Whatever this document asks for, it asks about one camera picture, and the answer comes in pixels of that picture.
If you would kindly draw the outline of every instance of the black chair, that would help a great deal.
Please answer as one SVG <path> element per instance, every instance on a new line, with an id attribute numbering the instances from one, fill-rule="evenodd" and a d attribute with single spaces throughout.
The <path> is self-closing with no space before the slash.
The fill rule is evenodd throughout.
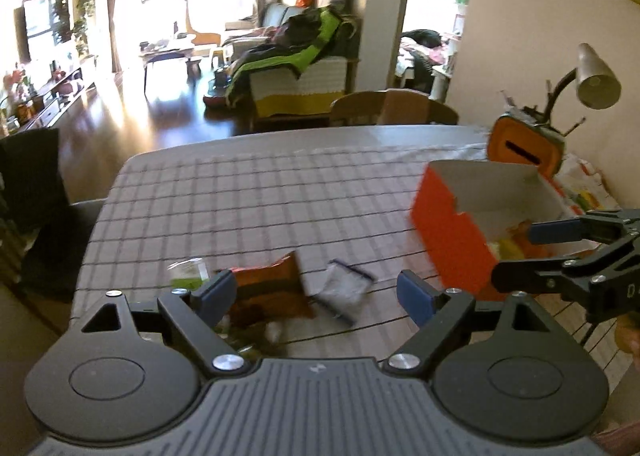
<path id="1" fill-rule="evenodd" d="M 58 170 L 58 141 L 59 132 L 53 128 L 23 131 L 0 140 L 6 227 L 22 237 L 37 234 L 22 258 L 18 283 L 8 286 L 34 313 L 27 291 L 64 303 L 72 301 L 84 251 L 104 203 L 69 204 Z"/>

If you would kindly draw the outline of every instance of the lamp shade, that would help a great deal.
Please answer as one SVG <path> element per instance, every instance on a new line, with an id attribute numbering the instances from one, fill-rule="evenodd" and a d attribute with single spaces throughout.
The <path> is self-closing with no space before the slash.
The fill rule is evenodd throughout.
<path id="1" fill-rule="evenodd" d="M 594 110 L 613 106 L 622 92 L 616 75 L 587 43 L 578 45 L 575 83 L 580 102 Z"/>

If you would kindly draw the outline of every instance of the open cardboard box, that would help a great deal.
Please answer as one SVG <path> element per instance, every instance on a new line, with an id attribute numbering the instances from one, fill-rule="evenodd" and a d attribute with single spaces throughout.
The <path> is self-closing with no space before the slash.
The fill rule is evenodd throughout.
<path id="1" fill-rule="evenodd" d="M 469 160 L 435 160 L 422 177 L 411 218 L 445 288 L 478 299 L 501 301 L 491 284 L 497 259 L 488 243 L 508 236 L 524 220 L 575 216 L 534 165 Z M 592 242 L 557 243 L 553 255 L 594 247 Z"/>

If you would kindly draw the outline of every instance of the lamp arm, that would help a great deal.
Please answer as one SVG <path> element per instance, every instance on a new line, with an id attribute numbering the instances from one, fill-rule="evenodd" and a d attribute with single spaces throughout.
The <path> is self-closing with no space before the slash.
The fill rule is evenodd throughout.
<path id="1" fill-rule="evenodd" d="M 573 81 L 575 81 L 577 74 L 577 69 L 574 68 L 571 72 L 561 78 L 560 82 L 556 85 L 553 92 L 548 95 L 548 100 L 546 101 L 545 112 L 542 115 L 543 123 L 551 122 L 551 110 L 553 110 L 554 105 L 556 104 L 556 100 L 558 100 L 558 96 L 562 93 L 567 86 L 569 86 Z"/>

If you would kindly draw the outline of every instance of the gray tablecloth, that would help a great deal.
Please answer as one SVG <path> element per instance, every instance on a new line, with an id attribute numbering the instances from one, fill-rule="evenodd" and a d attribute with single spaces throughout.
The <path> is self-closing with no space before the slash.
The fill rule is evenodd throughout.
<path id="1" fill-rule="evenodd" d="M 412 269 L 439 284 L 408 220 L 426 165 L 483 157 L 479 143 L 133 158 L 98 218 L 72 316 L 109 289 L 130 301 L 159 295 L 169 287 L 166 268 L 175 261 L 201 257 L 213 271 L 271 263 L 295 250 L 309 294 L 334 258 L 368 270 L 378 282 L 354 331 L 345 333 L 321 311 L 312 321 L 290 321 L 289 353 L 383 359 L 414 328 L 396 299 L 398 273 Z"/>

